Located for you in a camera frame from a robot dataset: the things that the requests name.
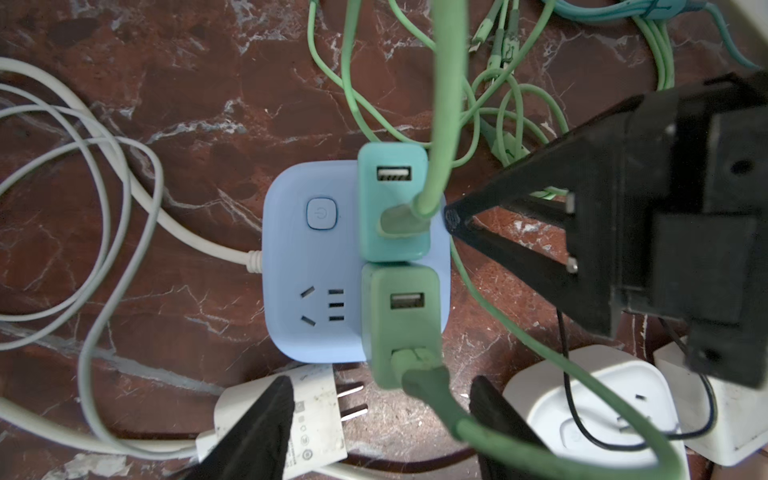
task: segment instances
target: marble surface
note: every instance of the marble surface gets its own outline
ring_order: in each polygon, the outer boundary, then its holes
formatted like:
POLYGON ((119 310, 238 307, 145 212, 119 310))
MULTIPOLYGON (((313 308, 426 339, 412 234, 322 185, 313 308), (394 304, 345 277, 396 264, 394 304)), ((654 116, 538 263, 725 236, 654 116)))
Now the marble surface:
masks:
MULTIPOLYGON (((429 31, 426 0, 399 3, 429 31)), ((473 31, 490 3, 472 0, 473 31)), ((591 0, 590 5, 600 3, 591 0)), ((322 2, 316 22, 319 54, 337 71, 344 10, 345 2, 322 2)), ((524 37, 540 11, 539 2, 522 2, 524 37)), ((354 158, 365 142, 341 91, 312 62, 307 14, 306 0, 0 2, 0 55, 51 72, 114 132, 150 145, 164 165, 164 205, 182 224, 229 247, 257 250, 272 180, 300 162, 354 158)), ((704 14, 674 19, 670 36, 678 83, 735 68, 704 14)), ((487 55, 483 48, 472 59, 474 74, 487 55)), ((571 126, 656 83, 652 57, 633 25, 591 27, 560 18, 550 21, 516 75, 551 92, 571 126)), ((353 77, 360 93, 400 130, 429 137, 431 53, 399 26, 382 0, 364 2, 353 77)), ((2 80, 53 100, 50 92, 17 75, 4 74, 2 80)), ((18 102, 0 94, 3 106, 18 102)), ((554 124, 536 98, 526 98, 525 112, 545 128, 554 124)), ((462 148, 470 134, 465 129, 462 148)), ((65 141, 63 130, 45 117, 3 120, 0 177, 65 141)), ((98 160, 107 171, 100 155, 98 160)), ((149 184, 147 165, 138 157, 131 162, 149 184)), ((454 171, 449 201, 498 169, 481 146, 467 166, 454 171)), ((116 203, 120 185, 112 173, 105 177, 116 203)), ((116 271, 75 318, 37 345, 0 353, 2 396, 87 431, 74 377, 78 350, 125 267, 144 218, 134 206, 116 271)), ((78 154, 24 179, 0 202, 0 219, 1 311, 27 313, 54 305, 88 275, 101 219, 78 154)), ((503 211, 482 219, 564 259, 561 230, 503 211)), ((464 245, 458 248, 483 294, 557 348, 552 306, 499 265, 464 245)), ((0 339, 25 336, 46 323, 0 324, 0 339)), ((572 324, 569 330, 573 347, 604 343, 642 359, 667 342, 658 323, 642 316, 627 316, 617 339, 597 338, 572 324)), ((464 406, 478 374, 502 388, 515 372, 539 360, 469 298, 455 271, 444 350, 453 392, 464 406)), ((296 365, 267 334, 261 277, 206 257, 159 227, 95 356, 99 411, 109 428, 134 438, 193 438, 212 427, 211 412, 224 388, 296 365)), ((452 465, 419 478, 479 476, 471 452, 454 442, 423 404, 376 388, 365 365, 336 370, 339 382, 366 383, 363 393, 342 400, 343 408, 363 402, 370 408, 345 424, 352 463, 406 473, 452 465)), ((0 422, 0 478, 158 480, 176 478, 185 467, 181 461, 76 454, 0 422)), ((707 462, 695 454, 689 460, 693 478, 707 478, 707 462)))

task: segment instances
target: black cable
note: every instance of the black cable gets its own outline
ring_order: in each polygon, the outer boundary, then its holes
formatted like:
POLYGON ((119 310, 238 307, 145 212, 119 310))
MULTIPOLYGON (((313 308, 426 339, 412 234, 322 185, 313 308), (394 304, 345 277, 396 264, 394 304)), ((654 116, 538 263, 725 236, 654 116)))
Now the black cable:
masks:
MULTIPOLYGON (((560 310, 557 310, 557 313, 558 327, 560 328, 560 342, 563 347, 563 356, 568 358, 568 334, 565 332, 565 321, 563 320, 563 313, 560 310)), ((680 337, 674 332, 674 330, 672 330, 672 327, 670 327, 664 319, 660 318, 659 320, 661 321, 661 325, 664 326, 664 329, 667 331, 667 333, 669 333, 669 335, 672 337, 672 340, 687 356, 688 348, 686 347, 685 343, 683 343, 680 337)), ((715 400, 715 394, 712 390, 712 385, 706 376, 699 375, 699 377, 701 378, 701 382, 704 384, 704 390, 707 391, 707 400, 710 403, 710 418, 707 420, 707 423, 704 425, 704 427, 694 432, 667 433, 667 438, 669 440, 688 440, 701 437, 709 433, 717 423, 717 400, 715 400)), ((565 399, 568 401, 568 409, 571 410, 571 416, 573 416, 574 422, 576 423, 579 432, 581 432, 581 434, 586 437, 587 440, 594 443, 601 449, 612 450, 614 452, 639 452, 648 448, 645 443, 639 443, 637 445, 615 445, 612 443, 602 442, 601 440, 592 436, 592 434, 587 430, 587 427, 584 426, 584 423, 581 422, 581 418, 579 418, 578 412, 576 411, 573 393, 571 392, 571 377, 565 372, 563 372, 563 382, 565 387, 565 399)))

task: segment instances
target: usb port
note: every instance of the usb port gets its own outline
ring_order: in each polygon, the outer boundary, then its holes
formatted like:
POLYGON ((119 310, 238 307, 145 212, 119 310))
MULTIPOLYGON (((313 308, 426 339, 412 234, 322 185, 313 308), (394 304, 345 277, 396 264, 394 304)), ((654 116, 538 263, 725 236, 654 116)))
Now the usb port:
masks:
POLYGON ((393 293, 389 296, 389 308, 422 308, 424 293, 393 293))
POLYGON ((377 167, 376 178, 380 182, 410 181, 411 167, 377 167))

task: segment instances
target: blue power strip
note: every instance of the blue power strip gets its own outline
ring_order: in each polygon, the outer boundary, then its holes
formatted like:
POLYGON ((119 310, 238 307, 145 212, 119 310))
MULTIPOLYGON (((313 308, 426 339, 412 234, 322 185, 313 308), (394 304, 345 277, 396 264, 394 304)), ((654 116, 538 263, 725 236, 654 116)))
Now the blue power strip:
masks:
MULTIPOLYGON (((366 361, 357 162, 310 162, 285 170, 266 193, 263 231, 264 316, 277 348, 306 363, 366 361)), ((445 329, 451 255, 442 215, 432 219, 430 239, 429 252, 413 263, 439 276, 445 329)))

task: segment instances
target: green usb charger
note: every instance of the green usb charger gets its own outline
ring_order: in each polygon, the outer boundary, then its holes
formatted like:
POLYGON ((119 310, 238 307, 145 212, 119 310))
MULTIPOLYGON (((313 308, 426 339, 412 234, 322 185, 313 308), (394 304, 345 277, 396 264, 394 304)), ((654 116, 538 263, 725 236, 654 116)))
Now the green usb charger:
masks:
POLYGON ((370 143, 357 156, 360 256, 369 262, 407 262, 429 252, 429 230, 409 236, 384 233, 384 210, 409 205, 424 189, 427 153, 401 143, 370 143))
POLYGON ((395 352, 429 351, 441 365, 440 281, 428 266, 367 263, 362 268, 362 346, 376 384, 402 387, 395 352))

